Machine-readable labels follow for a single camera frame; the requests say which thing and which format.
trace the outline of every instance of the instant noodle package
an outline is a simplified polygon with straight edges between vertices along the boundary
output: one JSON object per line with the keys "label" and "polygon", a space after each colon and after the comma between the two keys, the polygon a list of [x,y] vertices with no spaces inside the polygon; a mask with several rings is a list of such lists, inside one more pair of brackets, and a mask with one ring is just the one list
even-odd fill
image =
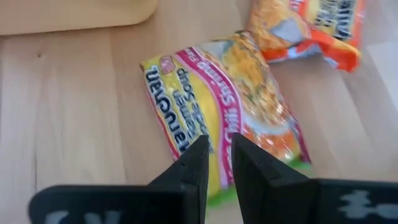
{"label": "instant noodle package", "polygon": [[248,29],[268,62],[321,52],[334,67],[352,72],[364,0],[254,0]]}
{"label": "instant noodle package", "polygon": [[141,68],[173,158],[200,135],[209,137],[209,198],[234,183],[233,133],[288,164],[308,159],[298,123],[249,32],[160,55]]}

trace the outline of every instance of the cutting board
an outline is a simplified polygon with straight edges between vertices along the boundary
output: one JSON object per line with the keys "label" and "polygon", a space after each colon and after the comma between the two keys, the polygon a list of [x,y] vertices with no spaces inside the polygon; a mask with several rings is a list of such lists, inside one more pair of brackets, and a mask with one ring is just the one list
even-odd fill
{"label": "cutting board", "polygon": [[157,0],[0,0],[0,35],[137,24]]}

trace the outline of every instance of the maruchan ramen packet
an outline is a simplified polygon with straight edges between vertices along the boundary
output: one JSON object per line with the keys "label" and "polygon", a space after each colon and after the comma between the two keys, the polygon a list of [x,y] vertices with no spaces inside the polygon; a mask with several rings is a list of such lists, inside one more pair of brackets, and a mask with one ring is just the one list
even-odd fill
{"label": "maruchan ramen packet", "polygon": [[209,137],[209,198],[234,183],[233,133],[286,163],[308,158],[300,128],[249,32],[160,55],[141,68],[173,158],[200,135]]}
{"label": "maruchan ramen packet", "polygon": [[268,62],[323,53],[331,65],[358,65],[364,0],[254,0],[248,29]]}

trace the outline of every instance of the noodle packet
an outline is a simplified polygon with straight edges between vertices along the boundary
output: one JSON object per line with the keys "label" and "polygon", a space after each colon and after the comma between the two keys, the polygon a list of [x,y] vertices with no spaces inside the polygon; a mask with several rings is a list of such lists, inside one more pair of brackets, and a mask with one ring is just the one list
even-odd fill
{"label": "noodle packet", "polygon": [[173,158],[209,137],[209,198],[234,184],[233,133],[288,164],[308,161],[299,125],[249,32],[160,55],[141,68]]}
{"label": "noodle packet", "polygon": [[335,68],[352,72],[363,17],[364,0],[254,0],[248,29],[268,62],[321,52]]}

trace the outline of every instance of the wooden board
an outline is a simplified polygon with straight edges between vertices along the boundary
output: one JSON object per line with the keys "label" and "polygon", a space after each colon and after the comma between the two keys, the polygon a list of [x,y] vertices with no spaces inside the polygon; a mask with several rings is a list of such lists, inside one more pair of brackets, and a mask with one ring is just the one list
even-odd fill
{"label": "wooden board", "polygon": [[0,0],[0,35],[137,24],[157,0]]}
{"label": "wooden board", "polygon": [[[0,38],[0,223],[54,184],[146,184],[172,163],[141,60],[242,29],[247,0],[166,0],[136,26]],[[271,65],[317,176],[398,181],[398,1],[368,1],[354,74]],[[208,223],[242,223],[234,202]]]}

